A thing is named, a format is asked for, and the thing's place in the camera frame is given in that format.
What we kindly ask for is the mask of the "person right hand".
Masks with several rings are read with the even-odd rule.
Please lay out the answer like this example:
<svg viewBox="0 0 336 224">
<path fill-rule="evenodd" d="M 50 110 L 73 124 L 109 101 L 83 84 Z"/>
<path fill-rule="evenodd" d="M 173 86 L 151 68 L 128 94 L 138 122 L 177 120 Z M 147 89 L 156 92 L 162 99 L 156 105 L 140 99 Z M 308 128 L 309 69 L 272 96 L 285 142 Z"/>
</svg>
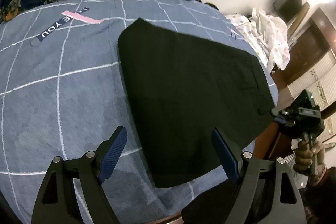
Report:
<svg viewBox="0 0 336 224">
<path fill-rule="evenodd" d="M 298 148 L 294 152 L 295 163 L 293 169 L 295 172 L 309 176 L 308 169 L 313 164 L 313 157 L 317 159 L 317 174 L 312 175 L 314 178 L 321 177 L 326 168 L 325 165 L 325 148 L 323 143 L 318 141 L 312 148 L 309 147 L 307 141 L 300 141 Z"/>
</svg>

